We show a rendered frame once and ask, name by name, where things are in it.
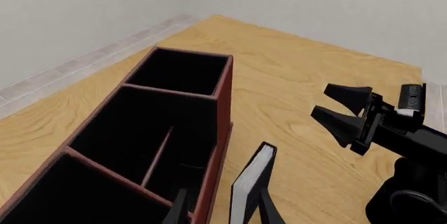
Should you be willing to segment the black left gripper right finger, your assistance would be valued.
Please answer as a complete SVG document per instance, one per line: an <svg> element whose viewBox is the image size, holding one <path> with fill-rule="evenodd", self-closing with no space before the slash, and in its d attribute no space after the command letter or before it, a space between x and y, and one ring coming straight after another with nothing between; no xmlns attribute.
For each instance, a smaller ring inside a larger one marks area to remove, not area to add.
<svg viewBox="0 0 447 224"><path fill-rule="evenodd" d="M261 224L286 224L277 211L267 189L262 189L260 191L258 208Z"/></svg>

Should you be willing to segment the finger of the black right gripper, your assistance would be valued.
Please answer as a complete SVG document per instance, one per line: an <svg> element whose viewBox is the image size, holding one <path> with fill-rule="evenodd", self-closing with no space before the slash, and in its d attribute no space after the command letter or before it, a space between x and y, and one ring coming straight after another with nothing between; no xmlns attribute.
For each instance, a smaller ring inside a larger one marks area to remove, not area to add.
<svg viewBox="0 0 447 224"><path fill-rule="evenodd" d="M343 85L328 84L323 92L329 98L336 100L354 115L358 116L368 104L372 93L371 87L346 87Z"/></svg>
<svg viewBox="0 0 447 224"><path fill-rule="evenodd" d="M311 117L325 127L343 148L357 139L364 124L361 117L340 114L317 105L314 106Z"/></svg>

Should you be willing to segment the red-brown desk caddy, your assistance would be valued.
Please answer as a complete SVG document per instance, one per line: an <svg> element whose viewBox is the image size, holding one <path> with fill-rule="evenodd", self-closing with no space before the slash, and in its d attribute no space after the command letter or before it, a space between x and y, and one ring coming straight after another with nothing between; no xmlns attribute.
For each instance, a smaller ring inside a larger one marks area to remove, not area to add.
<svg viewBox="0 0 447 224"><path fill-rule="evenodd" d="M155 47L0 208L0 224L208 224L233 127L233 58Z"/></svg>

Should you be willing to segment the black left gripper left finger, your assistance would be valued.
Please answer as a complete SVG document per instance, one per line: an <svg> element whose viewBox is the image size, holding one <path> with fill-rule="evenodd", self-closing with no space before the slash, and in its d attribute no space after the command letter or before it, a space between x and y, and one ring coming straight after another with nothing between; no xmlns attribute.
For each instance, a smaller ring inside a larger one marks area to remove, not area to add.
<svg viewBox="0 0 447 224"><path fill-rule="evenodd" d="M189 224L188 190L181 188L162 224Z"/></svg>

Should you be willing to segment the black book with white pages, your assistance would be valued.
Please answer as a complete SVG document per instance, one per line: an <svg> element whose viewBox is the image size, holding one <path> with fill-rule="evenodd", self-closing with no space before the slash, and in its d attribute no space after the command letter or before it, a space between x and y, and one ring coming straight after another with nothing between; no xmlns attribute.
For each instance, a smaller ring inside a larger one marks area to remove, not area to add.
<svg viewBox="0 0 447 224"><path fill-rule="evenodd" d="M261 190L267 188L277 148L261 142L231 186L228 224L247 224L259 205Z"/></svg>

